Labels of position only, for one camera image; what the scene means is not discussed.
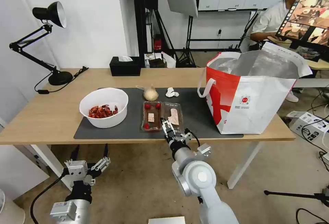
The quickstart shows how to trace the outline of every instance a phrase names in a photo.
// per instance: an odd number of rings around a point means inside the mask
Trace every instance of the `person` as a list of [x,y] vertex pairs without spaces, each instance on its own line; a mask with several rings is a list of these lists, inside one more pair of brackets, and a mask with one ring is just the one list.
[[[259,44],[256,42],[266,40],[269,36],[276,38],[276,33],[294,2],[295,0],[281,0],[259,16],[250,35],[250,39],[254,41],[249,47],[250,50],[259,49]],[[289,92],[286,100],[298,102],[298,98],[292,91]]]

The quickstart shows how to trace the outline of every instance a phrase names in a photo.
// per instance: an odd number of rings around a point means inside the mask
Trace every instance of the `garlic bulb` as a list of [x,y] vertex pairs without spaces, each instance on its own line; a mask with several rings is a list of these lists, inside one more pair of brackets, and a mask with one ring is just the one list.
[[159,94],[153,86],[144,90],[144,98],[147,101],[155,101],[158,97]]

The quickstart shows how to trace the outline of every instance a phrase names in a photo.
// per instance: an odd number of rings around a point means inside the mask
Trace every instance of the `shopping bag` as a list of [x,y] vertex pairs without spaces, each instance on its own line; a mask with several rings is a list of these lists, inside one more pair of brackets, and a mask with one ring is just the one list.
[[[201,94],[204,74],[207,84]],[[206,97],[221,134],[261,134],[296,79],[310,74],[303,57],[265,43],[259,51],[219,53],[207,63],[197,92]]]

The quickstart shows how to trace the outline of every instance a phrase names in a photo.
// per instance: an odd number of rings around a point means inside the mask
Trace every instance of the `computer monitor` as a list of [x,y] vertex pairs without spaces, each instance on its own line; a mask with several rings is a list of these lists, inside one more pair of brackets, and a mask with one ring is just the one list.
[[295,0],[283,20],[277,37],[292,40],[291,48],[329,49],[329,0]]

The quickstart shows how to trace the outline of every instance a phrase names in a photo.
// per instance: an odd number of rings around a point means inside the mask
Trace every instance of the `crayfish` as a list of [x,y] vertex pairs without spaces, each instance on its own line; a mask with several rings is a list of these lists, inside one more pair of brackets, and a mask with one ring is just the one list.
[[118,108],[115,106],[114,111],[111,111],[109,105],[102,105],[100,107],[94,106],[89,110],[88,117],[91,118],[107,118],[118,113]]

